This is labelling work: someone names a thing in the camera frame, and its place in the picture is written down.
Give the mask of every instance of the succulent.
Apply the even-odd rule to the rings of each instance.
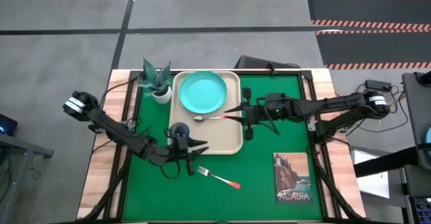
[[[143,59],[143,71],[145,77],[139,83],[139,87],[147,88],[152,93],[161,93],[169,86],[170,62],[168,66],[157,72],[156,68]]]

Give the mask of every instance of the white pot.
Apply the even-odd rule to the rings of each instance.
[[[172,97],[172,90],[170,86],[168,86],[168,91],[163,96],[157,96],[153,93],[154,100],[159,104],[166,104],[170,101],[170,98]]]

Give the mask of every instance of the potted plant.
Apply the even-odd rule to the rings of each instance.
[[[172,97],[172,90],[169,84],[170,77],[170,62],[169,65],[159,71],[143,59],[143,70],[145,78],[140,82],[139,86],[147,88],[149,92],[146,95],[153,95],[153,98],[159,104],[166,104]]]

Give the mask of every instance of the fork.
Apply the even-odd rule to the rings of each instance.
[[[215,178],[217,178],[217,179],[219,179],[219,180],[221,180],[221,181],[223,181],[223,182],[225,182],[225,183],[229,184],[230,186],[232,186],[232,187],[234,187],[234,188],[239,189],[239,188],[241,187],[241,185],[240,185],[240,184],[238,184],[238,183],[235,183],[235,182],[232,182],[232,181],[229,181],[229,180],[225,180],[225,179],[223,179],[223,178],[220,178],[219,176],[215,176],[215,175],[213,175],[209,170],[207,170],[207,169],[206,169],[206,168],[204,168],[204,167],[201,167],[201,166],[197,167],[197,171],[198,171],[199,173],[203,174],[204,176],[211,176],[211,177],[215,177]]]

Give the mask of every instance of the wooden table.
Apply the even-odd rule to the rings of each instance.
[[[238,69],[206,69],[211,71],[233,71]],[[262,69],[247,69],[249,71],[261,71]],[[278,71],[297,71],[297,69],[278,69]],[[314,88],[318,99],[332,98],[335,97],[335,92],[332,85],[331,75],[328,69],[304,69],[311,70]],[[131,70],[114,70],[108,84],[108,88],[116,86],[121,83],[125,83],[129,80],[129,74]],[[310,100],[310,93],[308,87],[306,88],[307,99]],[[123,113],[123,106],[125,103],[125,94],[127,85],[120,86],[110,91],[105,100],[104,111],[113,119],[120,121]],[[137,92],[137,84],[133,85],[133,93],[131,96],[131,102],[129,107],[129,117],[132,116],[135,97]],[[322,114],[323,120],[331,120],[339,116],[338,112]],[[337,133],[335,135],[338,139],[346,141],[345,135]],[[97,135],[94,141],[94,148],[107,142],[106,135]],[[329,159],[331,160],[331,167],[333,170],[333,176],[335,179],[335,185],[352,206],[352,208],[361,216],[365,217],[364,205],[360,196],[358,183],[353,169],[352,159],[350,157],[349,147],[345,143],[333,141],[327,143],[329,152]],[[86,183],[84,185],[84,191],[82,193],[81,202],[77,212],[77,218],[85,217],[94,207],[94,205],[100,200],[105,190],[108,188],[110,174],[112,170],[112,163],[114,158],[115,143],[109,143],[106,146],[98,149],[90,160],[88,168],[88,174],[86,177]],[[122,151],[122,157],[120,163],[122,164],[125,156],[125,151]],[[118,197],[120,188],[116,189],[114,194],[112,208],[110,210],[110,216],[113,217],[117,211]],[[329,190],[324,185],[325,201],[327,203],[328,214],[330,217],[334,217],[332,208],[331,195]]]

